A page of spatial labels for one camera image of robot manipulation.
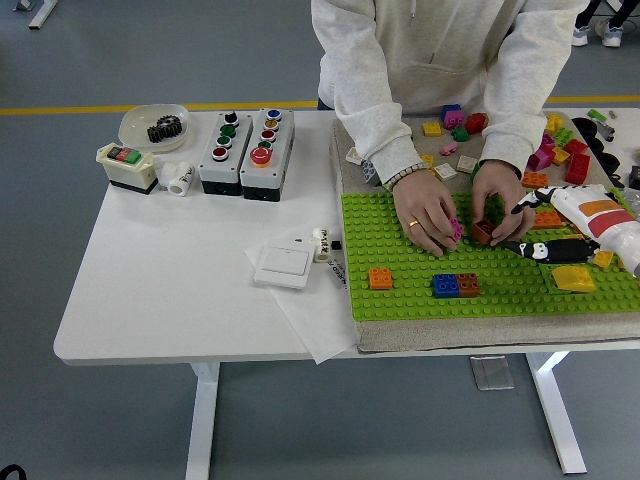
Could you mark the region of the person's left hand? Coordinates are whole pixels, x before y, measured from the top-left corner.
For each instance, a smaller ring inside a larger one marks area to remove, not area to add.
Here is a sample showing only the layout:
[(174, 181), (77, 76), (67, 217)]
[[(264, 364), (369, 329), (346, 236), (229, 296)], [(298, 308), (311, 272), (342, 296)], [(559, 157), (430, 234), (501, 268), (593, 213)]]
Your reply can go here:
[(488, 198), (499, 196), (504, 203), (505, 216), (492, 232), (491, 246), (505, 240), (519, 240), (532, 228), (535, 212), (529, 207), (525, 207), (519, 213), (511, 213), (526, 194), (519, 174), (511, 164), (501, 160), (484, 161), (474, 177), (471, 193), (474, 222), (484, 218), (484, 207)]

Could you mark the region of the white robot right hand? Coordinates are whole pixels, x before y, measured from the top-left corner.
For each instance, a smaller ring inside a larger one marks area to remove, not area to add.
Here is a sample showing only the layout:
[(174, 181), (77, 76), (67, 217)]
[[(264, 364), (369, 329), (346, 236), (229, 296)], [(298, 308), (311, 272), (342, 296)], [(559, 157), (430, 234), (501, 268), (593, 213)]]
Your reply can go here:
[(639, 221), (611, 198), (601, 184), (552, 186), (535, 189), (511, 210), (517, 214), (527, 207), (551, 204), (590, 241), (584, 247), (560, 240), (546, 244), (507, 242), (510, 250), (542, 263), (584, 262), (597, 250), (611, 251), (624, 268), (639, 276)]

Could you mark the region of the person's right hand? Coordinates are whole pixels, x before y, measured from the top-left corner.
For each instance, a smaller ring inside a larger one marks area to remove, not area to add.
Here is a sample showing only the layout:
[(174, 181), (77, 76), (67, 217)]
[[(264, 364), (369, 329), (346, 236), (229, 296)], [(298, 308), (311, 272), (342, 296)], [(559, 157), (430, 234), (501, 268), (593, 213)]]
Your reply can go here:
[(457, 249), (450, 223), (456, 207), (440, 180), (428, 170), (419, 170), (399, 180), (392, 194), (398, 220), (414, 245), (436, 257)]

